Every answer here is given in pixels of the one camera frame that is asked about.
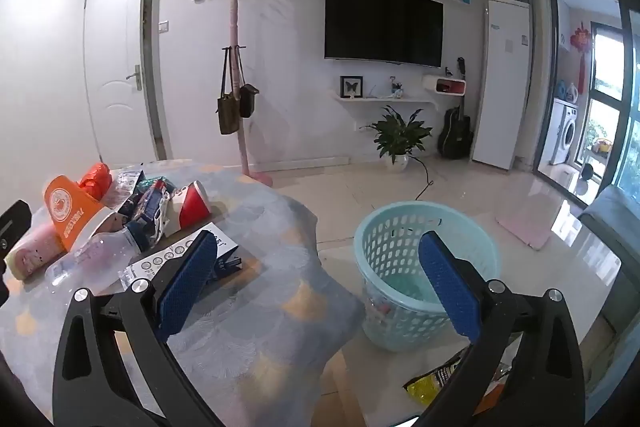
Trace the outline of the orange plastic bag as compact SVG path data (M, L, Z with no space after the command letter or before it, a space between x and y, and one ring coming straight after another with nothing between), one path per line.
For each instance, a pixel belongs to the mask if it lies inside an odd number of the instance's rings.
M78 182L78 186L95 200L101 200L113 182L111 170L104 162L94 164Z

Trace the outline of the black small bag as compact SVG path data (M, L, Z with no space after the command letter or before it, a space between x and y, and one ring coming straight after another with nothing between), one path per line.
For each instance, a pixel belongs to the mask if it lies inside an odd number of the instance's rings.
M238 59L239 72L240 72L240 87L239 87L239 111L240 116L243 119L250 118L255 112L256 96L259 94L259 90L250 83L246 82L244 67L241 56L242 46L235 48L236 58Z

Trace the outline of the clear plastic bottle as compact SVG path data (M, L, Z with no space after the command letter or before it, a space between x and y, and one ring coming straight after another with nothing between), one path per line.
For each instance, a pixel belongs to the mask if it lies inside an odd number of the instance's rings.
M149 239L133 225L103 232L84 246L50 265L44 277L52 293L73 293L81 287L94 295L110 288L119 273L150 247Z

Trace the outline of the yellow snack wrapper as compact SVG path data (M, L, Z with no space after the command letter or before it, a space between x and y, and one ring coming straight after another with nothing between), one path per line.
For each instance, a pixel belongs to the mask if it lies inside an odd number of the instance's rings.
M428 407L435 400L436 395L446 386L454 371L458 368L469 348L465 347L453 355L444 364L431 369L429 372L409 379L402 387L407 395L419 403ZM511 365L500 362L494 376L486 389L484 398L475 413L491 409L497 403L500 393L506 384L506 377L511 372Z

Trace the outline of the potted green plant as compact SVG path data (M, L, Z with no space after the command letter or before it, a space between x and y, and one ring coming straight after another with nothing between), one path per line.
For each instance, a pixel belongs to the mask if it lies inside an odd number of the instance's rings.
M432 128L419 118L422 109L417 108L404 117L393 106L383 107L382 117L367 124L374 134L378 157L385 161L388 170L403 172L409 165L413 152L425 152L425 140L432 135Z

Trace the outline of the pastel scale pattern rug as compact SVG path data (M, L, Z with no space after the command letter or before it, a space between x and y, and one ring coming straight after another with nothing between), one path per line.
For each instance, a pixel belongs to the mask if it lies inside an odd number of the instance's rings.
M322 268L316 216L231 169L192 160L128 168L178 188L200 181L215 225L239 245L242 270L205 287L169 338L186 377L226 426L311 426L326 363L355 335L364 311ZM51 425L55 355L72 296L55 296L42 277L27 284L9 273L6 283L1 382L26 391Z

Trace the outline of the white wall shelf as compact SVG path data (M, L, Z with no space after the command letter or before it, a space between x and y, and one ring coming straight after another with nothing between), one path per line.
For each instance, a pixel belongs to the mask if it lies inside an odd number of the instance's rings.
M336 92L333 91L330 91L329 95L331 98L333 98L333 100L343 104L416 104L433 106L435 110L439 110L439 105L431 98L408 98L408 96L407 98L391 98L390 96L382 96L382 98L377 98L376 96L364 96L363 98L341 98Z

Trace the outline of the pink coat rack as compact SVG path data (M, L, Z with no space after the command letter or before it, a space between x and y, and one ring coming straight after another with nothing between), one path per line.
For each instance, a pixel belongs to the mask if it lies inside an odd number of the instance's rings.
M220 133L234 134L238 141L241 172L247 179L272 187L268 173L250 170L245 140L244 117L241 115L241 84L244 72L241 67L241 46L239 44L239 0L230 0L230 46L224 48L224 70L222 71L220 95L217 101L217 115Z

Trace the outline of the pink floor mat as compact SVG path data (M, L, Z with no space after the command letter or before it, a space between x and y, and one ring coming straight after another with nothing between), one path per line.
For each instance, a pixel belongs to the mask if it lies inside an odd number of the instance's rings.
M501 213L496 221L523 244L541 251L551 235L547 213L542 208L522 207Z

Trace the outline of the black wall television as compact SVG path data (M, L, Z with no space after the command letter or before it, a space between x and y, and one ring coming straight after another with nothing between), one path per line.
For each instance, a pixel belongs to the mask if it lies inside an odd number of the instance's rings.
M444 18L434 0L324 0L324 56L439 67Z

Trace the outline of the brown tote bag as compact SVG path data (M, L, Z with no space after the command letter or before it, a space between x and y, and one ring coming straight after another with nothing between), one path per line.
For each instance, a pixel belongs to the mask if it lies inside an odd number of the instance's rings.
M227 91L227 80L230 72L230 48L224 48L224 66L222 66L220 95L217 98L217 115L220 133L233 134L239 131L240 110L233 90Z

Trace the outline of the orange white paper cup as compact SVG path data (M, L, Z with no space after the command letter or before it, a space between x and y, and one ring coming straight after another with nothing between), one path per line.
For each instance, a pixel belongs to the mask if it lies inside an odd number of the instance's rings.
M68 253L84 246L98 233L122 228L122 217L66 176L50 181L44 191L44 203Z

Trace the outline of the grey sofa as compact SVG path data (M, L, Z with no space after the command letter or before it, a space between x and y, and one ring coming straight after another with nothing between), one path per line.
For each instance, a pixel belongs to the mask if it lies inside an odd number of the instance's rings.
M639 203L619 187L609 185L579 215L579 220L620 258L619 281L612 303L620 311L639 311Z

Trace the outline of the red hanging knot ornament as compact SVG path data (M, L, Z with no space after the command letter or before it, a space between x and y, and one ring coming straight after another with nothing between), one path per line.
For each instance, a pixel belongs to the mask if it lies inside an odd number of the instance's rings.
M584 94L586 91L586 54L591 50L591 34L584 24L580 24L574 34L570 36L570 45L574 46L580 55L577 90L579 94Z

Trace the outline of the red white noodle cup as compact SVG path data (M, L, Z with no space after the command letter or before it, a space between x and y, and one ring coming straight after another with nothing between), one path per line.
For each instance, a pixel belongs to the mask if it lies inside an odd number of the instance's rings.
M203 184L195 180L171 195L166 206L164 235L171 236L208 219L210 206Z

